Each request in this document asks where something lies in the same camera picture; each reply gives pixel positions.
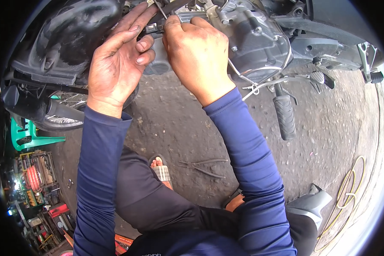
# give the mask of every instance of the yellow hose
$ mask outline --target yellow hose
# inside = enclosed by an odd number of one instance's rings
[[[357,164],[358,160],[362,159],[363,160],[363,173],[362,173],[362,176],[361,176],[361,179],[360,179],[360,182],[357,186],[357,188],[355,189],[355,191],[353,192],[354,190],[354,187],[355,187],[355,180],[356,180],[356,173],[355,173],[355,170],[354,170],[354,167],[355,165]],[[350,171],[347,172],[346,176],[344,177],[343,179],[343,182],[342,182],[342,185],[340,186],[340,189],[337,193],[337,198],[336,198],[336,205],[335,207],[333,207],[333,210],[331,211],[330,213],[330,217],[328,218],[328,221],[326,223],[326,225],[324,226],[324,229],[323,229],[323,232],[321,233],[321,235],[317,238],[317,243],[316,243],[316,246],[314,247],[314,251],[315,252],[321,252],[324,248],[326,248],[329,244],[331,244],[338,236],[339,234],[343,231],[344,227],[348,224],[348,222],[350,221],[350,217],[351,215],[353,214],[354,212],[354,209],[355,209],[355,202],[356,202],[356,197],[357,197],[357,192],[361,186],[361,183],[363,182],[363,178],[364,178],[364,173],[366,171],[366,160],[364,158],[364,156],[359,156],[354,164],[353,164],[353,167],[351,168]],[[350,182],[350,179],[353,175],[353,185],[351,186],[351,189],[349,192],[346,192],[344,193],[344,190],[348,187],[349,185],[349,182]],[[346,202],[344,203],[344,205],[340,206],[339,204],[341,203],[341,201],[343,201],[344,197],[347,196],[347,199],[346,199]],[[346,207],[348,207],[349,203],[353,201],[353,208],[350,212],[350,214],[348,215],[347,217],[347,220],[346,222],[343,224],[343,226],[339,229],[339,231],[337,232],[337,234],[328,242],[326,243],[325,245],[323,245],[321,248],[317,249],[317,246],[319,245],[319,241],[320,239],[322,238],[322,236],[327,233],[334,225],[334,223],[338,220],[340,214],[343,212],[343,209],[345,209]],[[330,223],[330,220],[332,219],[332,217],[334,216],[334,211],[336,209],[340,209],[340,211],[338,212],[338,214],[336,215],[336,217],[333,219],[333,221]]]

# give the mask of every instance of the pliers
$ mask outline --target pliers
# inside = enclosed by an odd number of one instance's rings
[[[195,169],[195,170],[198,170],[200,172],[205,173],[206,175],[209,175],[209,176],[212,176],[212,177],[215,177],[215,178],[224,179],[224,178],[226,178],[225,176],[220,176],[220,175],[217,175],[217,174],[213,174],[211,172],[207,172],[207,171],[202,170],[201,168],[197,167],[197,165],[202,165],[202,164],[205,164],[205,163],[214,163],[214,162],[227,162],[227,161],[228,161],[227,159],[211,159],[211,160],[206,160],[206,161],[202,161],[202,162],[198,162],[198,163],[179,161],[180,163],[184,163],[185,165],[184,166],[178,165],[178,166]]]

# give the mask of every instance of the hand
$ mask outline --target hand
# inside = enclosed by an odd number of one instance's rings
[[[207,106],[227,94],[228,38],[202,18],[180,23],[171,15],[165,22],[163,43],[168,60],[181,83]]]
[[[124,16],[107,40],[98,47],[91,61],[87,105],[99,113],[121,118],[122,106],[137,86],[145,66],[155,58],[149,49],[151,35],[138,42],[137,36],[158,11],[140,3]]]

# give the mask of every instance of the rubber foot peg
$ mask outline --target rubber foot peg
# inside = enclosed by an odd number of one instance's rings
[[[371,72],[370,75],[371,75],[371,83],[372,84],[381,83],[384,79],[384,75],[381,71]]]
[[[282,139],[284,141],[294,139],[296,137],[296,126],[294,123],[294,113],[290,96],[277,96],[273,99],[273,103]]]

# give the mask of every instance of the left hand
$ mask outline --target left hand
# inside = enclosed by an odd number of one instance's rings
[[[145,66],[155,58],[154,50],[149,49],[154,38],[146,35],[138,42],[136,38],[157,11],[155,5],[140,3],[95,50],[88,78],[87,106],[92,110],[121,118],[124,102],[137,86]]]

